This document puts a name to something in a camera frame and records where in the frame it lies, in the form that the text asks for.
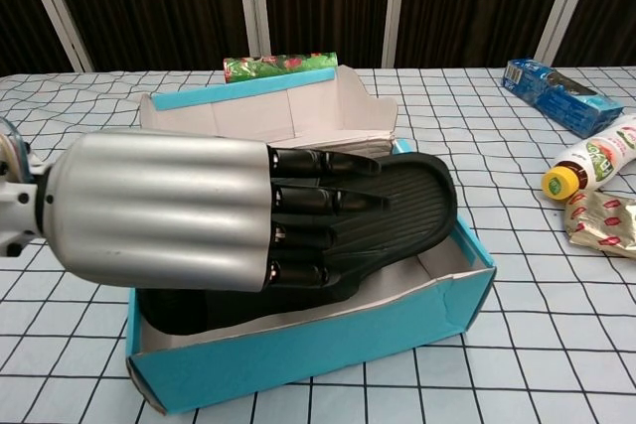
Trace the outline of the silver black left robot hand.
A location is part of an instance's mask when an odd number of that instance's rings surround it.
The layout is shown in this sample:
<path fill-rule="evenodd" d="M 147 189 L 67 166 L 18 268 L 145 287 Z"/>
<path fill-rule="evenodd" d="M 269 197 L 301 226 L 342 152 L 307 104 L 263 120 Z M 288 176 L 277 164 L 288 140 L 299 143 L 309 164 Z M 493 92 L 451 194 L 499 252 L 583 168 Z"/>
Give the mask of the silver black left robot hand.
<path fill-rule="evenodd" d="M 35 221 L 68 271 L 99 284 L 322 288 L 336 280 L 323 260 L 334 232 L 282 217 L 385 211 L 386 198 L 319 186 L 380 170 L 346 153 L 106 129 L 83 135 L 46 170 Z"/>

